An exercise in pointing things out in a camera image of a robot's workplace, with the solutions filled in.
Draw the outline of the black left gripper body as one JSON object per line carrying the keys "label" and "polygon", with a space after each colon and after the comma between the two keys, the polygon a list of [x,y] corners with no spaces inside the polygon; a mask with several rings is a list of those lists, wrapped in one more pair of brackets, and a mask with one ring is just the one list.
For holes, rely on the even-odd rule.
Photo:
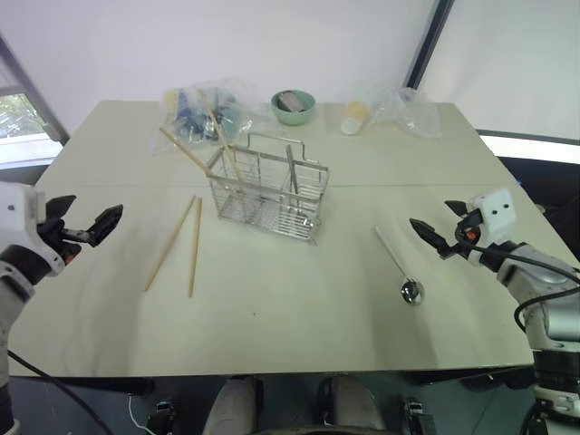
{"label": "black left gripper body", "polygon": [[81,253],[81,244],[92,245],[90,232],[68,229],[61,218],[38,224],[37,234],[46,245],[44,251],[51,268],[65,268]]}

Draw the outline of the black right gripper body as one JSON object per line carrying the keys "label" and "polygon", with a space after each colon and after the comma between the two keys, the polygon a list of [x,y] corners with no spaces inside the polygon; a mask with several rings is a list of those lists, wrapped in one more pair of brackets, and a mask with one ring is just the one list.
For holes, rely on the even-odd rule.
{"label": "black right gripper body", "polygon": [[449,255],[459,255],[467,259],[471,248],[479,242],[481,237],[482,216],[478,209],[471,211],[452,209],[452,212],[460,217],[460,221],[454,231],[457,243],[450,248]]}

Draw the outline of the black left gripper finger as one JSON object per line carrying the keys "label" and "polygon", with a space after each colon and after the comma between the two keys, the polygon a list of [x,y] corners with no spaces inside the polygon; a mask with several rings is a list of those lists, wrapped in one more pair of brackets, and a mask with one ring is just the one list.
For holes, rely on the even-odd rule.
{"label": "black left gripper finger", "polygon": [[45,203],[45,221],[63,220],[75,200],[75,195],[60,196],[48,200]]}
{"label": "black left gripper finger", "polygon": [[119,224],[123,213],[123,205],[106,208],[95,218],[93,225],[87,230],[87,243],[91,247],[98,246]]}

